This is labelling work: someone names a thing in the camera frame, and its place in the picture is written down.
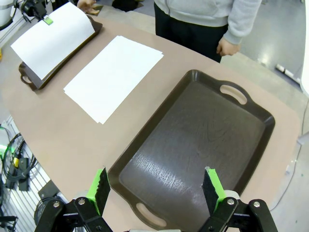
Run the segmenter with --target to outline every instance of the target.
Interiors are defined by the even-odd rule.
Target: hand
[[[95,0],[79,0],[77,3],[77,7],[86,13],[90,13],[93,11],[92,5],[97,1]]]
[[[232,44],[227,41],[224,37],[219,41],[217,47],[217,54],[220,54],[222,57],[226,55],[234,55],[235,53],[239,52],[240,44]]]

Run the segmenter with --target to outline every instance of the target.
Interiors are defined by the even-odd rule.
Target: paper
[[[104,124],[162,57],[160,51],[117,36],[68,83],[65,93]]]
[[[51,25],[40,21],[12,44],[12,49],[41,79],[95,32],[85,13],[70,2],[49,17]]]

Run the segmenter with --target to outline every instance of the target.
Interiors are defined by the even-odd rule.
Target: white cylinder
[[[11,18],[12,6],[9,8],[5,7],[11,3],[13,3],[13,0],[0,0],[0,26],[5,25]]]

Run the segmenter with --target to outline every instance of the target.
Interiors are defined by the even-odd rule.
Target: stack of white paper
[[[65,93],[104,124],[162,57],[160,51],[116,36],[68,83]]]
[[[12,44],[41,80],[95,32],[85,13],[70,2],[49,17],[51,25],[40,21]]]

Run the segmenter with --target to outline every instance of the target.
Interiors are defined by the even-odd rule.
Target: screw
[[[80,200],[78,201],[78,204],[80,204],[80,205],[85,204],[85,200],[84,200],[84,199],[80,199]]]
[[[57,208],[57,207],[59,207],[60,206],[60,204],[59,204],[59,202],[54,202],[54,205],[53,205],[55,208]]]
[[[227,200],[227,203],[230,204],[230,205],[233,205],[235,202],[234,202],[233,199],[228,199],[228,200]]]
[[[259,202],[254,202],[253,205],[254,205],[256,208],[260,207],[260,203],[259,203]]]

